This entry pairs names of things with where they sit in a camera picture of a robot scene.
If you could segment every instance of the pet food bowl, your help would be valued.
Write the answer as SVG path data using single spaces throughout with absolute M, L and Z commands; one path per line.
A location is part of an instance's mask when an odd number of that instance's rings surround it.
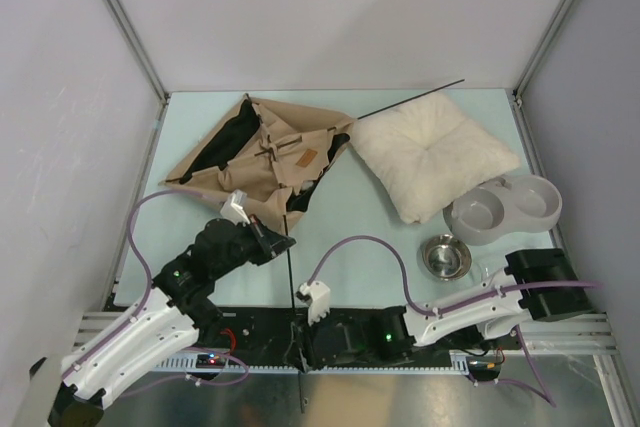
M 453 235 L 485 245 L 511 232 L 545 232 L 558 222 L 562 196 L 547 179 L 503 176 L 456 199 L 443 211 Z
M 441 280 L 459 279 L 471 268 L 469 248 L 453 235 L 432 237 L 422 246 L 421 251 L 427 270 Z

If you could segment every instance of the metal bowl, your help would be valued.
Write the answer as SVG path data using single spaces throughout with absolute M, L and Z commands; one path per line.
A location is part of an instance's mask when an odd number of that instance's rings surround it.
M 442 280 L 464 277 L 471 268 L 471 252 L 453 235 L 432 237 L 421 248 L 422 260 L 427 270 Z

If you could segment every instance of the black fabric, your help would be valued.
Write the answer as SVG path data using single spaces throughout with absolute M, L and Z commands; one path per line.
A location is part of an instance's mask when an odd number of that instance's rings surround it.
M 331 147 L 329 147 L 329 150 L 327 151 L 327 158 L 329 159 L 329 165 L 331 165 L 331 162 L 333 162 L 333 159 L 338 153 L 338 149 L 340 149 L 340 147 L 342 147 L 344 144 L 346 144 L 350 140 L 351 140 L 351 137 L 349 136 L 349 134 L 338 134 L 333 136 L 333 140 L 331 141 Z M 320 182 L 320 180 L 322 180 L 322 177 L 324 176 L 324 174 L 327 173 L 328 170 L 329 170 L 329 167 L 327 166 L 327 168 L 324 169 L 320 174 L 320 177 L 318 177 L 318 180 L 316 180 L 313 183 L 313 185 L 309 187 L 307 190 L 305 190 L 304 192 L 300 192 L 298 195 L 292 195 L 291 197 L 289 197 L 289 200 L 287 200 L 287 212 L 293 212 L 293 211 L 306 212 L 307 211 L 307 209 L 309 208 L 309 202 L 311 201 L 311 195 L 313 194 L 313 191 L 316 190 L 318 183 Z
M 210 167 L 225 169 L 227 162 L 238 155 L 259 128 L 260 117 L 253 109 L 251 99 L 245 99 L 238 115 L 229 119 L 202 149 L 189 169 L 180 178 L 180 184 L 189 182 L 194 172 Z

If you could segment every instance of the cushion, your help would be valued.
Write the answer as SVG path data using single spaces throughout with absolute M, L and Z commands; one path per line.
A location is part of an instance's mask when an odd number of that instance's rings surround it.
M 441 92 L 356 122 L 351 142 L 408 224 L 428 221 L 520 165 L 516 154 Z

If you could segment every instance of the gray double pet bowl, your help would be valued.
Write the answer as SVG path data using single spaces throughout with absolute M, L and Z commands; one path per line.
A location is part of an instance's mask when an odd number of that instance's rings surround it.
M 456 199 L 443 211 L 453 235 L 485 245 L 511 232 L 544 232 L 558 222 L 562 196 L 536 175 L 492 179 Z

